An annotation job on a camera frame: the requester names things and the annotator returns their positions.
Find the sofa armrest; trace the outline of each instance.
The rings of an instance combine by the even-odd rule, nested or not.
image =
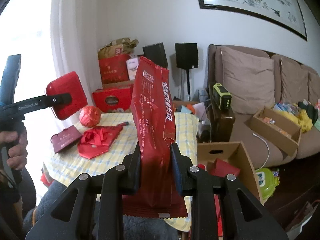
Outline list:
[[[211,99],[211,109],[209,110],[209,119],[211,123],[211,141],[228,142],[230,140],[233,124],[236,117],[230,108],[228,111],[221,111],[217,104],[212,100],[213,83],[209,83],[209,95]]]

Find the speaker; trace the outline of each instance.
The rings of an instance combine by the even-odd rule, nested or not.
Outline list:
[[[157,43],[143,47],[144,56],[155,64],[168,68],[167,57],[165,55],[163,43]]]
[[[175,47],[178,68],[187,70],[198,67],[197,43],[176,43]]]

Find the metal screw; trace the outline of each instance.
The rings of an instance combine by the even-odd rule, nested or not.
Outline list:
[[[82,173],[79,176],[79,180],[86,180],[87,178],[89,178],[89,175],[87,173]]]
[[[234,181],[234,180],[236,180],[236,176],[233,175],[233,174],[228,174],[228,175],[227,175],[227,179],[228,179],[228,180],[231,180],[231,181]]]
[[[125,166],[122,165],[122,164],[119,164],[119,165],[116,166],[116,170],[117,171],[123,171],[124,169],[125,169]]]
[[[192,166],[192,167],[190,167],[190,171],[191,172],[198,172],[200,169],[199,169],[199,167],[198,166]]]

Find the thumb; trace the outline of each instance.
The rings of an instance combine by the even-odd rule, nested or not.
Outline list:
[[[17,138],[18,138],[17,132],[7,132],[7,131],[0,132],[0,143],[13,142]]]

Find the green plastic container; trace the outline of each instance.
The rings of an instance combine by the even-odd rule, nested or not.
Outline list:
[[[256,170],[258,176],[258,182],[260,186],[260,191],[264,202],[271,197],[276,190],[276,186],[279,185],[279,177],[274,177],[271,170],[267,168],[262,168]]]

